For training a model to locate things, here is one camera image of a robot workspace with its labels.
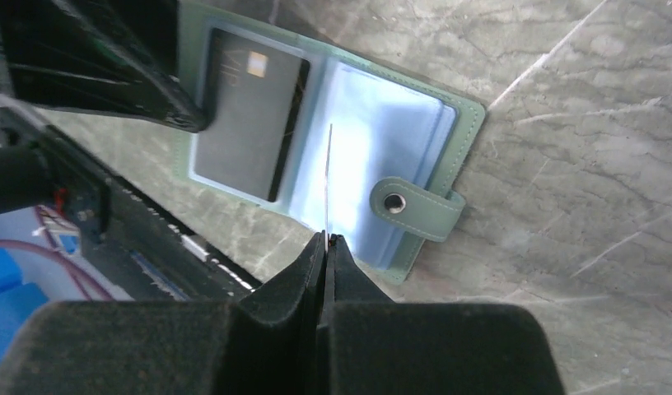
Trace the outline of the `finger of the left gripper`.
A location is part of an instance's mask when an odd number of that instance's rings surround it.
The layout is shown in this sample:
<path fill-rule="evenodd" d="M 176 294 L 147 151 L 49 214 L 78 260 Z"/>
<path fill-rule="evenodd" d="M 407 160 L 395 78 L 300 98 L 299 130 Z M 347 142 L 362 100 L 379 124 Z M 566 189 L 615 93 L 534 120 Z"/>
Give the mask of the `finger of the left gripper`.
<path fill-rule="evenodd" d="M 40 107 L 208 124 L 177 78 L 176 1 L 0 1 L 0 93 Z"/>

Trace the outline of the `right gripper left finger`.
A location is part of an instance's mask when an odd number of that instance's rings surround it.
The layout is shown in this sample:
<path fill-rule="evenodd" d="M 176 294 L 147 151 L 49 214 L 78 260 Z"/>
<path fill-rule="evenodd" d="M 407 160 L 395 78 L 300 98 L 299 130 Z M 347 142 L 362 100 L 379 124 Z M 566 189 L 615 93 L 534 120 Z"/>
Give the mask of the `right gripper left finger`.
<path fill-rule="evenodd" d="M 325 237 L 239 301 L 66 301 L 39 308 L 0 394 L 303 394 Z"/>

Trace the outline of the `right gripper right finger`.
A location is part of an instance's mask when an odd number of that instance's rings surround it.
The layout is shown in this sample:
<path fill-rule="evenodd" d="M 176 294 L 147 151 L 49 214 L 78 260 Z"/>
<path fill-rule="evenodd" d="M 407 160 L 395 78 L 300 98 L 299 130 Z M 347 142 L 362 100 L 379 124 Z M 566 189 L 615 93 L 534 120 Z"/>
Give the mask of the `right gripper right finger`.
<path fill-rule="evenodd" d="M 548 338 L 513 304 L 396 303 L 342 236 L 324 259 L 319 394 L 562 394 Z"/>

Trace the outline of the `single black VIP card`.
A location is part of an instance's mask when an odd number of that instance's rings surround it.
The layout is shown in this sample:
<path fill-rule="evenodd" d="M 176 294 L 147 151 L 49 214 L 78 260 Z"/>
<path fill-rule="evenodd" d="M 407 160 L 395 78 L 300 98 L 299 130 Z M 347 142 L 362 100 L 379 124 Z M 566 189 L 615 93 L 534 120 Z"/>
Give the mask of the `single black VIP card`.
<path fill-rule="evenodd" d="M 295 54 L 212 30 L 203 87 L 212 122 L 198 135 L 194 174 L 275 201 L 309 73 Z"/>

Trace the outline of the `green card holder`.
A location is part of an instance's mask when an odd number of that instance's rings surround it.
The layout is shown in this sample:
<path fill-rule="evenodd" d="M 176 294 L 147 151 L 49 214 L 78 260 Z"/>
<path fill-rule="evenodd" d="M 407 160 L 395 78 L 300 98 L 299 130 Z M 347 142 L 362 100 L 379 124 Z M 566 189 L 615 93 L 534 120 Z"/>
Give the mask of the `green card holder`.
<path fill-rule="evenodd" d="M 212 122 L 203 87 L 212 30 L 310 62 L 300 113 L 275 201 L 193 172 L 198 135 Z M 179 5 L 178 72 L 207 115 L 177 145 L 181 177 L 216 188 L 313 230 L 341 235 L 354 258 L 402 283 L 423 244 L 446 241 L 464 210 L 453 185 L 485 119 L 463 96 L 337 46 L 199 1 Z"/>

